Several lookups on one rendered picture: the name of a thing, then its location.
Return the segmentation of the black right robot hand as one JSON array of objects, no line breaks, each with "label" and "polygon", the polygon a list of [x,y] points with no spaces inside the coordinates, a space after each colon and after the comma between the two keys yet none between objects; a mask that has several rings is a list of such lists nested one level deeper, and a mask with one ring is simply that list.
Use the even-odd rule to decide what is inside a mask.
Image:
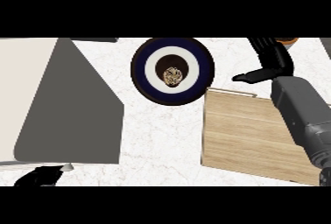
[{"label": "black right robot hand", "polygon": [[256,50],[262,68],[232,77],[248,84],[272,80],[278,76],[294,75],[294,62],[282,43],[275,38],[248,38]]}]

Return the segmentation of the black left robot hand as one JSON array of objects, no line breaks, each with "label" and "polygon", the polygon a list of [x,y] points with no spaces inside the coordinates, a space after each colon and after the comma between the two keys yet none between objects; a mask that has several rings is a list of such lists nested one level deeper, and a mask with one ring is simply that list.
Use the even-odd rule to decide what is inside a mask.
[{"label": "black left robot hand", "polygon": [[62,166],[37,167],[16,182],[15,186],[55,186],[64,174]]}]

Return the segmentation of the pale wooden tray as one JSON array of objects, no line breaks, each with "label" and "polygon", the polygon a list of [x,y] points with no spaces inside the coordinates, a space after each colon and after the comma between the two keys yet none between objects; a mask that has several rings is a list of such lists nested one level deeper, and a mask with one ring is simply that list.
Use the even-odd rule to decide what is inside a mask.
[{"label": "pale wooden tray", "polygon": [[201,164],[300,184],[319,184],[319,169],[296,145],[271,100],[210,88],[204,96]]}]

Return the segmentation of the blue and white round plate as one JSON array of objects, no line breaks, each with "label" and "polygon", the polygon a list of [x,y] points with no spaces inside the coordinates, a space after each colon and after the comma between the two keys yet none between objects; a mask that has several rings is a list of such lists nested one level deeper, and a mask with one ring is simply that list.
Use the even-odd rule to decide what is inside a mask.
[{"label": "blue and white round plate", "polygon": [[195,38],[151,38],[135,52],[130,77],[142,95],[158,104],[194,102],[213,84],[207,47]]}]

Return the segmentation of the dark grey object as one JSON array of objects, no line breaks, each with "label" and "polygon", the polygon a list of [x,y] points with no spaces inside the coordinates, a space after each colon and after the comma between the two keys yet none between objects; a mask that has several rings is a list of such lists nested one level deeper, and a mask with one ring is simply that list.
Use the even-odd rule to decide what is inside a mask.
[{"label": "dark grey object", "polygon": [[328,58],[331,59],[331,38],[319,38],[319,39],[325,48]]}]

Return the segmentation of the large grey and cream appliance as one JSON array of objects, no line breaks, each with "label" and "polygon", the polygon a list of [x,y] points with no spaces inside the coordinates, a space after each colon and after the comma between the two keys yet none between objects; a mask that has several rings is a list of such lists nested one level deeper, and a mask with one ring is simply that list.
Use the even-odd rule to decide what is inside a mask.
[{"label": "large grey and cream appliance", "polygon": [[70,38],[0,38],[0,165],[115,164],[123,115]]}]

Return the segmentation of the grey flat object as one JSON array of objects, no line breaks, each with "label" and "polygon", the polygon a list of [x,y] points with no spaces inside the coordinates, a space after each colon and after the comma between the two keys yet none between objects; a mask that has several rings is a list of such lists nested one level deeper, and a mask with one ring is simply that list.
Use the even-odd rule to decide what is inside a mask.
[{"label": "grey flat object", "polygon": [[117,43],[120,38],[70,38],[75,41],[109,42]]}]

